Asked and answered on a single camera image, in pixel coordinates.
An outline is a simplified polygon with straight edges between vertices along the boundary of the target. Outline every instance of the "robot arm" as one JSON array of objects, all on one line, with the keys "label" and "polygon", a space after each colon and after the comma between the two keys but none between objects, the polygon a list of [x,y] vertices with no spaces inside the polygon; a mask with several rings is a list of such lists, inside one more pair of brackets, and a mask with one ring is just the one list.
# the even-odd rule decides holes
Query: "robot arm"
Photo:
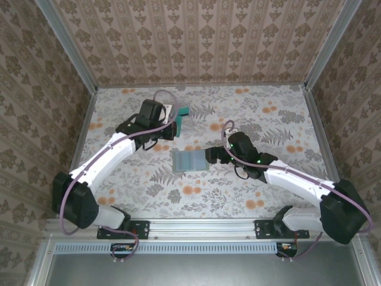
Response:
[{"label": "robot arm", "polygon": [[[212,147],[205,150],[206,159],[209,163],[214,164],[217,159],[220,160],[221,164],[232,163],[235,168],[243,168],[248,178],[259,179],[266,184],[285,188],[314,205],[314,207],[307,209],[292,206],[281,209],[274,218],[274,225],[277,232],[280,233],[280,237],[282,230],[299,231],[306,229],[324,231],[335,241],[347,244],[367,220],[353,204],[321,187],[321,185],[331,187],[367,211],[362,199],[350,182],[341,180],[334,183],[302,173],[271,154],[259,153],[252,145],[249,137],[243,132],[237,132],[237,130],[233,130],[231,133],[226,131],[226,143],[230,152],[238,159],[256,165],[273,166],[276,169],[242,164],[231,157],[224,147]],[[302,178],[295,175],[295,172],[301,174]]]},{"label": "robot arm", "polygon": [[[128,229],[130,216],[111,206],[100,206],[95,200],[95,193],[102,181],[125,158],[142,147],[144,150],[152,148],[159,139],[173,140],[177,132],[176,123],[166,128],[149,132],[154,128],[168,123],[172,105],[162,105],[153,100],[145,100],[139,114],[120,124],[111,139],[86,163],[66,175],[59,173],[52,185],[52,209],[60,213],[65,192],[73,178],[79,176],[72,188],[64,208],[64,218],[79,228],[90,225],[107,226],[112,229]],[[128,135],[141,133],[129,139]],[[155,143],[149,148],[145,144]]]}]

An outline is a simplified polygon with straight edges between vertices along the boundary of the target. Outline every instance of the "purple cable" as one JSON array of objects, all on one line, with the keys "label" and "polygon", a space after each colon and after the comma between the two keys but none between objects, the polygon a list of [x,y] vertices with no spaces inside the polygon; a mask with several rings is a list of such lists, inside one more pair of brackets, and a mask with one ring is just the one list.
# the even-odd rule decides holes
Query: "purple cable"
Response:
[{"label": "purple cable", "polygon": [[311,182],[315,185],[318,185],[319,187],[322,187],[324,189],[327,189],[329,190],[330,192],[334,193],[335,195],[339,196],[340,198],[343,198],[344,200],[346,200],[347,202],[351,203],[353,206],[355,206],[361,213],[363,213],[363,215],[367,218],[369,224],[368,224],[368,227],[362,231],[359,231],[358,233],[359,234],[363,234],[363,233],[366,233],[366,232],[369,232],[371,231],[373,228],[374,228],[374,223],[370,217],[370,215],[368,214],[368,212],[363,208],[361,207],[358,203],[356,203],[354,200],[352,200],[351,198],[348,198],[346,195],[343,195],[342,193],[340,193],[339,191],[331,188],[330,186],[327,186],[325,184],[320,184],[320,182],[318,180],[315,180],[315,179],[311,179],[310,177],[308,176],[305,176],[303,175],[302,173],[299,173],[299,172],[296,172],[294,170],[290,170],[290,169],[286,169],[284,167],[279,167],[279,166],[271,166],[271,165],[259,165],[259,164],[252,164],[252,163],[248,163],[248,162],[245,162],[245,161],[242,161],[241,159],[237,158],[236,156],[233,155],[232,152],[230,152],[230,150],[227,148],[226,144],[225,144],[225,141],[224,141],[224,133],[225,133],[225,130],[228,129],[227,128],[227,125],[231,123],[232,124],[232,127],[230,128],[230,131],[232,131],[234,129],[234,121],[233,120],[228,120],[227,122],[225,122],[224,126],[222,127],[222,131],[221,131],[221,140],[222,140],[222,144],[224,146],[224,149],[226,150],[226,152],[231,156],[231,158],[233,158],[234,160],[236,160],[237,162],[240,162],[241,164],[244,164],[244,165],[247,165],[247,166],[251,166],[251,167],[256,167],[256,168],[265,168],[265,169],[276,169],[276,170],[281,170],[281,171],[285,171],[285,172],[289,172],[291,174],[294,174],[295,176],[298,176],[302,179],[305,179],[306,181],[308,182]]},{"label": "purple cable", "polygon": [[150,133],[153,133],[153,132],[157,132],[157,131],[163,130],[164,128],[170,126],[175,121],[175,119],[176,119],[176,117],[177,117],[177,115],[179,113],[179,104],[177,102],[177,98],[174,96],[174,94],[172,92],[166,91],[165,89],[159,89],[157,92],[155,92],[154,99],[156,98],[156,96],[160,92],[167,93],[167,94],[169,94],[173,98],[173,100],[174,100],[174,109],[175,109],[174,116],[168,121],[167,124],[165,124],[163,126],[160,126],[160,127],[157,127],[157,128],[153,128],[153,129],[150,129],[150,130],[146,130],[146,131],[136,132],[134,134],[126,135],[125,137],[122,137],[122,138],[116,140],[115,142],[110,144],[110,146],[108,146],[102,152],[100,152],[93,160],[91,160],[91,162],[83,169],[83,171],[80,172],[78,174],[78,176],[76,176],[72,180],[72,182],[70,183],[69,187],[66,189],[66,192],[65,192],[64,197],[63,197],[62,202],[61,202],[61,208],[60,208],[60,228],[61,228],[61,231],[64,234],[66,234],[66,235],[73,235],[73,234],[75,234],[79,230],[79,228],[76,228],[75,230],[73,230],[71,232],[66,231],[66,229],[64,227],[64,211],[65,211],[66,201],[67,201],[67,198],[68,198],[68,196],[69,196],[69,194],[71,192],[71,189],[73,189],[73,187],[76,184],[76,182],[82,176],[86,176],[86,171],[88,171],[91,168],[91,166],[93,166],[95,164],[95,162],[97,162],[99,160],[99,158],[101,158],[108,150],[112,149],[118,143],[120,143],[120,142],[122,142],[124,140],[130,139],[130,138],[136,137],[136,136],[140,136],[140,135],[144,135],[144,134],[150,134]]},{"label": "purple cable", "polygon": [[302,254],[299,254],[297,256],[294,256],[294,257],[289,257],[286,253],[282,252],[282,251],[279,251],[278,252],[282,255],[284,255],[285,257],[288,257],[289,260],[293,260],[293,259],[299,259],[299,258],[302,258],[303,256],[305,256],[307,253],[309,253],[314,247],[315,245],[318,243],[319,239],[321,238],[321,236],[323,235],[323,233],[321,232],[317,238],[315,239],[314,243],[311,244],[311,246],[305,251],[303,252]]},{"label": "purple cable", "polygon": [[[133,232],[130,232],[130,231],[119,231],[117,229],[108,228],[107,226],[103,226],[103,228],[108,230],[108,231],[115,232],[116,234],[128,234],[128,235],[131,235],[135,239],[135,241],[136,241],[135,248],[131,251],[131,253],[126,258],[124,258],[124,260],[130,259],[135,254],[136,250],[138,250],[138,247],[139,247],[139,238]],[[113,252],[111,253],[111,256],[113,257],[113,259],[116,259],[116,257],[115,257],[115,251],[116,251],[116,249],[122,248],[122,247],[123,247],[123,245],[121,245],[119,247],[114,247]]]}]

